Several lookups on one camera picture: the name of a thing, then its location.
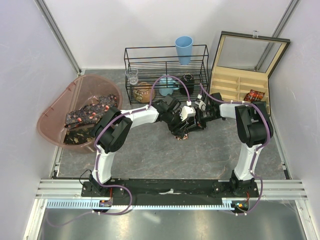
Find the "black floral rose tie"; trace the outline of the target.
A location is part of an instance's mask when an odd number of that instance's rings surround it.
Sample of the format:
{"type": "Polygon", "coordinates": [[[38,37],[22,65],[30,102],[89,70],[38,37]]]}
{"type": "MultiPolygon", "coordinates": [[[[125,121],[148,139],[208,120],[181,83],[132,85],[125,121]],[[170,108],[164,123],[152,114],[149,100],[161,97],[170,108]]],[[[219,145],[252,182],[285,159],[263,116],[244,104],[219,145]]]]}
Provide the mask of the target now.
{"type": "Polygon", "coordinates": [[[174,136],[178,141],[187,140],[189,138],[188,133],[184,133],[183,135],[175,135],[174,136]]]}

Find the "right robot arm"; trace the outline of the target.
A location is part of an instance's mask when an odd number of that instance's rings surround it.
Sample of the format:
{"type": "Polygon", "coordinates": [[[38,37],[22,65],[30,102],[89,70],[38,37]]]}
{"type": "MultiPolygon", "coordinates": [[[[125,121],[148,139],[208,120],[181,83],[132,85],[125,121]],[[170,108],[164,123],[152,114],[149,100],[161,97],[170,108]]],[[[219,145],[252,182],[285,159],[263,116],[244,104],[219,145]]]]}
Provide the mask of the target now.
{"type": "Polygon", "coordinates": [[[255,178],[260,153],[274,133],[265,103],[225,102],[218,92],[212,94],[207,103],[199,94],[194,103],[198,110],[197,123],[202,127],[206,122],[219,118],[235,119],[241,150],[230,178],[229,191],[235,197],[242,196],[247,191],[245,182],[255,178]]]}

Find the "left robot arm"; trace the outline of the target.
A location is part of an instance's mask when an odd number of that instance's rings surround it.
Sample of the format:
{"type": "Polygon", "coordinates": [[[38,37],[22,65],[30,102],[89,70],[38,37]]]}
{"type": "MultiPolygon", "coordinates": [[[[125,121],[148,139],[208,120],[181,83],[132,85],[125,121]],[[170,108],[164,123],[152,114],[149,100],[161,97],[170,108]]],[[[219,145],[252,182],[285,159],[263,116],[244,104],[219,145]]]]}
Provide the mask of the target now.
{"type": "Polygon", "coordinates": [[[188,124],[196,122],[196,115],[196,108],[190,101],[181,107],[180,101],[170,94],[162,100],[131,110],[111,107],[92,131],[96,148],[94,169],[89,177],[92,191],[99,197],[109,193],[108,181],[111,179],[115,153],[123,146],[132,128],[165,122],[171,134],[182,139],[187,134],[188,124]]]}

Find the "black cup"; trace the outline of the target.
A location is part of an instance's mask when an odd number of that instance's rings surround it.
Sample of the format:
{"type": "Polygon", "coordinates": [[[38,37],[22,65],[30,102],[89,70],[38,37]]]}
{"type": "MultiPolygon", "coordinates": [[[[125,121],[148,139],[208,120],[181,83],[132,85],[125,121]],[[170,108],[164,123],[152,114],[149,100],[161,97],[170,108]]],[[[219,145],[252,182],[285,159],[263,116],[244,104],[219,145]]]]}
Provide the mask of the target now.
{"type": "MultiPolygon", "coordinates": [[[[186,86],[189,95],[192,95],[194,93],[194,88],[195,88],[194,76],[191,73],[185,73],[180,80],[186,86]]],[[[183,85],[181,85],[179,87],[179,92],[182,95],[186,96],[187,95],[187,91],[186,91],[186,89],[185,89],[185,87],[183,85]]]]}

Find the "rolled red patterned tie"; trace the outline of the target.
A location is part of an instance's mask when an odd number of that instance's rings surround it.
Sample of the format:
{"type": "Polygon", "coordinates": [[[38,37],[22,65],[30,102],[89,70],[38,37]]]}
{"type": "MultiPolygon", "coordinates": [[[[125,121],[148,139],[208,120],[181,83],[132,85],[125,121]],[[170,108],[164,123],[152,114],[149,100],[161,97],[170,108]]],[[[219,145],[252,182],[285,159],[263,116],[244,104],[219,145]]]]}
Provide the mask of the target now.
{"type": "Polygon", "coordinates": [[[246,102],[256,102],[256,101],[262,101],[262,99],[265,97],[265,92],[257,91],[251,89],[244,97],[244,101],[246,102]]]}

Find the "light blue mug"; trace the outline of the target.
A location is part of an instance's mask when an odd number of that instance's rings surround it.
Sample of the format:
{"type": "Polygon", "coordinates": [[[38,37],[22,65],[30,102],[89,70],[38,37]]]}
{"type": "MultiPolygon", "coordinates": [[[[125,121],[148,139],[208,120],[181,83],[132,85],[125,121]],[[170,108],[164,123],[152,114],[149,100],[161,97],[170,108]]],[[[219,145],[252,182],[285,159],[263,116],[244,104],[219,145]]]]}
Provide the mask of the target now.
{"type": "Polygon", "coordinates": [[[167,95],[172,95],[174,91],[179,90],[179,82],[174,78],[165,76],[159,80],[159,94],[163,97],[167,95]]]}

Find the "rolled dark green tie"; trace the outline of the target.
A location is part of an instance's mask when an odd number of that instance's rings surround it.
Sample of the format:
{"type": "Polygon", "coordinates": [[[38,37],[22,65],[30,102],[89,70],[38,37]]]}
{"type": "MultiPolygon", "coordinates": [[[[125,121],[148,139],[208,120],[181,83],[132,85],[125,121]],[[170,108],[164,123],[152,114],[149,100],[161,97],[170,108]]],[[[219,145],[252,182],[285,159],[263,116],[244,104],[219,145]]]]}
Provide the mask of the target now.
{"type": "Polygon", "coordinates": [[[258,108],[267,108],[267,102],[266,101],[253,101],[252,102],[255,106],[257,106],[258,108]]]}

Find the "brown ceramic bowl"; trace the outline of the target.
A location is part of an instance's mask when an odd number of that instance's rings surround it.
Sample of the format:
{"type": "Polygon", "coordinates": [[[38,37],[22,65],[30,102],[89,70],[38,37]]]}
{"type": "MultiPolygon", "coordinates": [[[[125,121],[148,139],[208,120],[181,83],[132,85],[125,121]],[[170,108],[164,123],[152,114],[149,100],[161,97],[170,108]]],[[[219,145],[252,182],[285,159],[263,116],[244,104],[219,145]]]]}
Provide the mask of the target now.
{"type": "Polygon", "coordinates": [[[152,85],[147,82],[140,82],[133,87],[133,97],[139,103],[149,103],[150,99],[154,99],[156,92],[152,89],[152,85]]]}

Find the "wooden tie storage box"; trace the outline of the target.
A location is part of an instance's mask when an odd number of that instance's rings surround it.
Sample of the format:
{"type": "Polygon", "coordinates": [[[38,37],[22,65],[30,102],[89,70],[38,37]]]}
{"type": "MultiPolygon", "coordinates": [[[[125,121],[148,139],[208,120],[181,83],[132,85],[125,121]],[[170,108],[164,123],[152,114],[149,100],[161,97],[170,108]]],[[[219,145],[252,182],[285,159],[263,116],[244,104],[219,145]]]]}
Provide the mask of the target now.
{"type": "Polygon", "coordinates": [[[250,91],[261,92],[270,114],[269,79],[290,43],[287,38],[222,31],[211,68],[209,93],[220,93],[226,102],[241,102],[250,91]]]}

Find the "tall blue plastic cup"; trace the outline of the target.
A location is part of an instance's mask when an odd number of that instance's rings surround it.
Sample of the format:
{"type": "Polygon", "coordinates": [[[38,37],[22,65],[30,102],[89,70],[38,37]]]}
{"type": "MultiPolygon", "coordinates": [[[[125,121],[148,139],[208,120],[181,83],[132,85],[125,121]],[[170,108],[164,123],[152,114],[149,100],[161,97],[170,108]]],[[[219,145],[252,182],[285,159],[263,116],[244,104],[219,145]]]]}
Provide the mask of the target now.
{"type": "Polygon", "coordinates": [[[190,36],[180,36],[175,40],[175,48],[181,65],[188,65],[191,61],[193,39],[190,36]]]}

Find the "clear drinking glass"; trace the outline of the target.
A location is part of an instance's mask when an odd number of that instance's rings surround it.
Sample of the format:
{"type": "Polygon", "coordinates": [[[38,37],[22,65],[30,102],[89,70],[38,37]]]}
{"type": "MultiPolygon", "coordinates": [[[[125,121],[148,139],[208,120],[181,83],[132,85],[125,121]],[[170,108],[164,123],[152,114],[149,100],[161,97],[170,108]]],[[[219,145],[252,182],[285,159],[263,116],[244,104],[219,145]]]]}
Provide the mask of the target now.
{"type": "Polygon", "coordinates": [[[139,71],[136,68],[129,67],[125,70],[125,75],[131,85],[136,85],[139,81],[139,71]]]}

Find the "dark floral tie in basket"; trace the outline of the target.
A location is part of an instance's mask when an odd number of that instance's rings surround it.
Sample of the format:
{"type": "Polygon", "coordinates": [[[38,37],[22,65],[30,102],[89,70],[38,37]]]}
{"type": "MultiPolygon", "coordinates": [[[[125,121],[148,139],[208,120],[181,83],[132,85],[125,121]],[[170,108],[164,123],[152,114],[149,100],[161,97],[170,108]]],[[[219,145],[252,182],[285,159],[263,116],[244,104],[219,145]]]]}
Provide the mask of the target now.
{"type": "Polygon", "coordinates": [[[64,127],[68,130],[87,125],[95,125],[111,107],[117,107],[117,97],[114,94],[94,98],[91,103],[66,114],[64,127]]]}

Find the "brown paisley tie in basket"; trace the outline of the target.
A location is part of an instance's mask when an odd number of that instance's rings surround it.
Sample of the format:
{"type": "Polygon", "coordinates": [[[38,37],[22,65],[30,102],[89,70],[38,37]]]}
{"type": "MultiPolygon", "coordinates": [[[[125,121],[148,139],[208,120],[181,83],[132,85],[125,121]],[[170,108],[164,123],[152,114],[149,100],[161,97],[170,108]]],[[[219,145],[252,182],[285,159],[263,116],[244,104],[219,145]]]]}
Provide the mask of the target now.
{"type": "Polygon", "coordinates": [[[67,131],[63,143],[65,145],[82,145],[93,140],[90,129],[83,128],[67,131]]]}

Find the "pink plastic basket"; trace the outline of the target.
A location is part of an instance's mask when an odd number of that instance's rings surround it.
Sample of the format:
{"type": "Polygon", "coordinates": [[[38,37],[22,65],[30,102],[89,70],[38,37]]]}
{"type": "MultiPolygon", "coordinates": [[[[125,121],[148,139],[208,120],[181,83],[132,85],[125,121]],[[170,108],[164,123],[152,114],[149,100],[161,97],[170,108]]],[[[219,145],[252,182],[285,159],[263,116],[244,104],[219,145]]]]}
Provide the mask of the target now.
{"type": "Polygon", "coordinates": [[[82,75],[42,113],[37,130],[56,146],[94,153],[91,131],[108,109],[121,109],[122,102],[121,90],[113,81],[99,75],[82,75]]]}

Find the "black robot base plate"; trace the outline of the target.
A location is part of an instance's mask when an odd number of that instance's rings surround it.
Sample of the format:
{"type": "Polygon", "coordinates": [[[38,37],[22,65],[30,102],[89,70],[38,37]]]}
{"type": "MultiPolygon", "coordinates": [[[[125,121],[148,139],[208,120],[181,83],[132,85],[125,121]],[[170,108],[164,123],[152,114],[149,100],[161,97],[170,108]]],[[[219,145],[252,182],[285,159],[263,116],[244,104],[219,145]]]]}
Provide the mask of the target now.
{"type": "Polygon", "coordinates": [[[257,198],[257,183],[217,179],[111,179],[98,189],[90,181],[82,184],[82,197],[111,197],[113,202],[132,204],[219,204],[223,198],[257,198]]]}

